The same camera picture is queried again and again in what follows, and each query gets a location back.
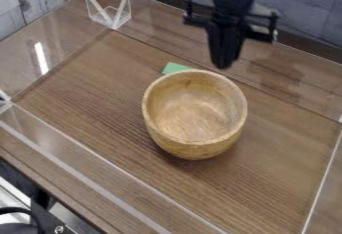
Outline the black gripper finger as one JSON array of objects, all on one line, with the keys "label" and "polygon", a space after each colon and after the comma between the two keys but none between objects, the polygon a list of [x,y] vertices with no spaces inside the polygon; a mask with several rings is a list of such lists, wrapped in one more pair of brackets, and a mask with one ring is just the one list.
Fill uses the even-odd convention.
[{"label": "black gripper finger", "polygon": [[246,40],[246,23],[240,23],[230,31],[230,61],[229,65],[233,65],[238,59],[244,42]]},{"label": "black gripper finger", "polygon": [[233,28],[212,21],[208,25],[209,48],[213,64],[217,68],[228,68],[233,62],[232,38]]}]

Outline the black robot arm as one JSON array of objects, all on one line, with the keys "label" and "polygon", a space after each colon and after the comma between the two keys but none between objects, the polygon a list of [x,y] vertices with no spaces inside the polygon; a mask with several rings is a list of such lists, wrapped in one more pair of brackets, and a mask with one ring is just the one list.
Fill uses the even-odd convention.
[{"label": "black robot arm", "polygon": [[213,15],[206,26],[213,64],[225,69],[233,65],[246,35],[246,16],[254,0],[213,0]]}]

